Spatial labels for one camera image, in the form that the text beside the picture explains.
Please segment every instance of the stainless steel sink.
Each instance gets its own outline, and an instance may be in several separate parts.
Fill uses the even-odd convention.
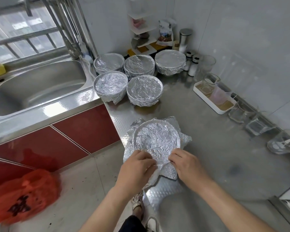
[[[92,85],[86,64],[64,59],[0,79],[0,116],[7,116]]]

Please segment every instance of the stainless steel countertop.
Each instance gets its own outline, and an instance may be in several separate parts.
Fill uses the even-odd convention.
[[[68,57],[69,56],[63,56],[51,59],[39,63],[38,65],[25,68],[24,70],[10,72],[1,76],[0,79],[11,75],[14,76],[13,74],[15,73],[21,74],[27,70],[35,69],[36,67],[50,63],[71,60]],[[103,103],[93,90],[93,78],[90,74],[91,69],[81,58],[78,59],[78,61],[81,63],[86,75],[85,85],[58,99],[48,101],[11,115],[0,116],[0,144]]]
[[[134,106],[127,96],[116,106],[105,103],[122,143],[126,145],[127,130],[138,118],[175,116],[182,132],[192,137],[185,150],[200,159],[212,178],[275,229],[290,231],[267,201],[290,187],[290,154],[270,153],[265,144],[271,137],[251,138],[227,114],[215,113],[193,92],[193,78],[187,73],[158,78],[164,92],[152,107]],[[162,189],[169,193],[161,195]],[[160,177],[147,197],[163,231],[228,231],[209,206],[179,180]]]

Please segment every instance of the glass cup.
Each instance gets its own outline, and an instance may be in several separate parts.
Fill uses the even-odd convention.
[[[290,129],[282,130],[266,146],[275,154],[290,153]]]
[[[270,115],[269,112],[258,112],[251,121],[245,126],[245,128],[250,131],[253,135],[258,136],[261,133],[269,131],[276,126],[273,125],[270,121],[267,120],[267,117]]]
[[[206,74],[201,82],[200,91],[206,96],[210,96],[215,89],[216,84],[220,82],[220,78],[215,74]]]
[[[198,70],[194,76],[194,80],[199,82],[203,80],[206,74],[210,73],[216,64],[216,59],[210,55],[203,55],[200,57]]]
[[[237,102],[235,106],[230,110],[228,116],[231,120],[237,123],[244,123],[254,113],[255,112],[243,102]]]
[[[211,96],[209,97],[209,100],[211,100],[216,105],[222,105],[228,100],[231,94],[232,91],[228,87],[226,87],[221,82],[218,82]]]

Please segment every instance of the pant leg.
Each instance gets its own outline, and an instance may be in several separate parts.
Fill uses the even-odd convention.
[[[139,218],[134,215],[128,217],[118,232],[146,232]]]

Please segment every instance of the foil lid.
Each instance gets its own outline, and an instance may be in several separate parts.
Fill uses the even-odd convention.
[[[101,74],[107,71],[123,71],[124,61],[121,54],[108,53],[97,57],[93,65],[96,72]]]
[[[162,82],[150,75],[142,75],[132,78],[127,85],[127,94],[132,104],[152,106],[158,102],[163,92]]]
[[[155,62],[159,73],[171,76],[184,69],[186,56],[177,50],[166,49],[156,54]]]
[[[126,74],[119,71],[109,71],[95,78],[93,88],[104,102],[113,101],[116,105],[125,96],[127,84]]]
[[[177,179],[177,172],[168,160],[174,148],[183,149],[192,139],[183,134],[174,116],[150,121],[138,119],[128,129],[128,141],[125,148],[123,161],[125,162],[135,150],[144,150],[157,161],[158,169],[144,187],[156,183],[158,176],[163,175],[170,179]]]
[[[155,60],[149,55],[134,55],[127,58],[124,70],[129,79],[141,75],[153,75]]]

